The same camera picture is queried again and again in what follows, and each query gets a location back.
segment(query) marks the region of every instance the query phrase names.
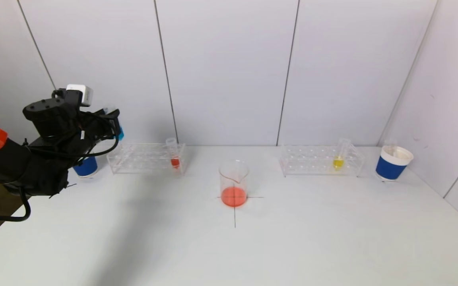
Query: red liquid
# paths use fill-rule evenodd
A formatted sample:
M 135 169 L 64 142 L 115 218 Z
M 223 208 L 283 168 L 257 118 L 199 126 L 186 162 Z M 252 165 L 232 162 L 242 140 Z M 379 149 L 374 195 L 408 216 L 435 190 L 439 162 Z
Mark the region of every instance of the red liquid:
M 177 158 L 177 157 L 171 159 L 171 165 L 173 165 L 174 169 L 179 168 L 180 167 L 180 159 Z
M 247 201 L 247 193 L 238 187 L 228 187 L 222 191 L 222 202 L 230 207 L 239 207 Z

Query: yellow liquid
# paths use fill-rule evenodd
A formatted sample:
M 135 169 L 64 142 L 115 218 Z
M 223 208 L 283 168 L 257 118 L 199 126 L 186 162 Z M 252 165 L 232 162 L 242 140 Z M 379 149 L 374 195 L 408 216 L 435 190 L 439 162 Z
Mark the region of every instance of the yellow liquid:
M 342 166 L 344 166 L 344 158 L 336 156 L 335 159 L 333 159 L 333 167 L 335 170 L 340 170 Z

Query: blue and white cup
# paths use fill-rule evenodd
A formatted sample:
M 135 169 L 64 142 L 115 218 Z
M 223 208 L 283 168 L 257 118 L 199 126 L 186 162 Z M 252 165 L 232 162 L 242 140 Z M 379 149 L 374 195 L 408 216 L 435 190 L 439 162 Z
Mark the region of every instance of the blue and white cup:
M 75 170 L 79 177 L 88 178 L 97 172 L 97 161 L 95 157 L 87 157 L 82 161 L 81 165 L 74 166 L 73 170 Z
M 376 173 L 383 181 L 395 181 L 414 158 L 413 154 L 402 147 L 390 154 L 389 146 L 383 146 Z

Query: glass beaker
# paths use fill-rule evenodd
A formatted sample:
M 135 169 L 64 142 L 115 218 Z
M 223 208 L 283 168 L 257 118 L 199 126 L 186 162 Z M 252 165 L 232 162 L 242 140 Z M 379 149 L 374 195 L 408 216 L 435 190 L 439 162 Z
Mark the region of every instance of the glass beaker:
M 239 160 L 225 161 L 220 173 L 220 198 L 230 207 L 239 207 L 247 201 L 247 164 Z

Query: tabletop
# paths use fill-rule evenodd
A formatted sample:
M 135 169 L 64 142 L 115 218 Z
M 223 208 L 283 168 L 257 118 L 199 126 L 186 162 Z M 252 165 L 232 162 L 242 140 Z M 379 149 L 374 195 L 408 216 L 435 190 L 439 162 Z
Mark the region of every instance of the tabletop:
M 97 158 L 0 227 L 0 285 L 458 285 L 458 212 L 409 169 L 380 181 L 380 149 L 358 149 L 358 178 L 284 177 L 278 147 L 189 146 L 180 178 Z M 217 198 L 227 159 L 250 168 L 238 208 Z

